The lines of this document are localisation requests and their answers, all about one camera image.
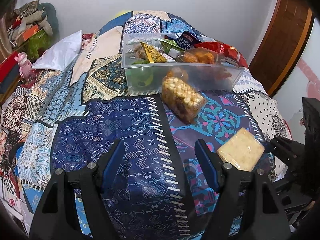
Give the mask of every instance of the white pillow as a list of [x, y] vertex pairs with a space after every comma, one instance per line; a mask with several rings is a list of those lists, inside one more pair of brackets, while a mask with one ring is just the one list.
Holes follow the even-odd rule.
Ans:
[[81, 44], [82, 30], [71, 34], [47, 49], [32, 65], [32, 68], [63, 71], [79, 54]]

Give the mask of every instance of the pink figurine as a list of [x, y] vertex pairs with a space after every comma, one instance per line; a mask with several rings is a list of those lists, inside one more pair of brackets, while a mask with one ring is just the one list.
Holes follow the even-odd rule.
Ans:
[[14, 60], [20, 66], [20, 76], [28, 81], [32, 66], [30, 60], [28, 60], [28, 55], [24, 52], [19, 53], [17, 57], [14, 57]]

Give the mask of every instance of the bed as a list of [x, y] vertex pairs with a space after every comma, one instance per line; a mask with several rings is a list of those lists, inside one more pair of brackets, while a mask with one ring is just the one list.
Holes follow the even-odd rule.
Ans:
[[[96, 162], [115, 138], [121, 138], [123, 163], [112, 190], [101, 196], [121, 238], [199, 237], [218, 194], [207, 186], [194, 154], [195, 141], [203, 138], [215, 151], [242, 127], [260, 141], [275, 135], [291, 139], [277, 102], [248, 69], [232, 92], [203, 91], [208, 103], [193, 125], [183, 124], [159, 95], [127, 95], [121, 68], [124, 35], [185, 30], [204, 36], [182, 18], [163, 11], [128, 12], [90, 37], [62, 72], [42, 70], [31, 87], [17, 87], [1, 115], [0, 193], [27, 232], [55, 169], [73, 171]], [[155, 115], [156, 124], [151, 119]], [[163, 151], [170, 152], [169, 160]], [[173, 182], [167, 182], [163, 168], [168, 164], [176, 172]], [[263, 168], [274, 181], [285, 165], [269, 153], [255, 168]], [[78, 190], [75, 199], [81, 230], [91, 235]], [[177, 209], [178, 200], [184, 209]], [[187, 226], [183, 230], [177, 220], [181, 216]], [[241, 217], [239, 208], [231, 234], [238, 231]]]

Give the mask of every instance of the yellow object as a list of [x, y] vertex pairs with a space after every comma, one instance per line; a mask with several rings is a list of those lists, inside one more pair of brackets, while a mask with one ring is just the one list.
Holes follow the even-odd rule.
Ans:
[[144, 42], [140, 42], [143, 47], [145, 53], [147, 54], [147, 58], [150, 63], [165, 63], [167, 59], [162, 56], [153, 46], [150, 46]]
[[241, 128], [217, 150], [223, 162], [243, 171], [252, 171], [263, 152], [263, 145], [245, 128]]
[[128, 13], [128, 12], [131, 12], [131, 11], [122, 10], [122, 11], [118, 12], [118, 13], [115, 15], [115, 17], [112, 18], [111, 20], [116, 19], [117, 17], [119, 17], [119, 16], [121, 16], [121, 15], [124, 15], [124, 14], [126, 14], [126, 13]]

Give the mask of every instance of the metal screw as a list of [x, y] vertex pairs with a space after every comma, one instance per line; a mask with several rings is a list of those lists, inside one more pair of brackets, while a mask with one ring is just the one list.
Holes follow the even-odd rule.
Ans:
[[89, 169], [94, 169], [96, 166], [97, 166], [96, 163], [88, 163], [87, 165]]
[[223, 167], [227, 170], [230, 170], [232, 168], [232, 164], [231, 163], [224, 163]]
[[263, 174], [264, 174], [264, 170], [263, 170], [263, 169], [257, 169], [257, 173], [258, 173], [259, 175], [263, 175]]
[[55, 174], [60, 175], [61, 173], [63, 173], [63, 169], [61, 168], [56, 169]]

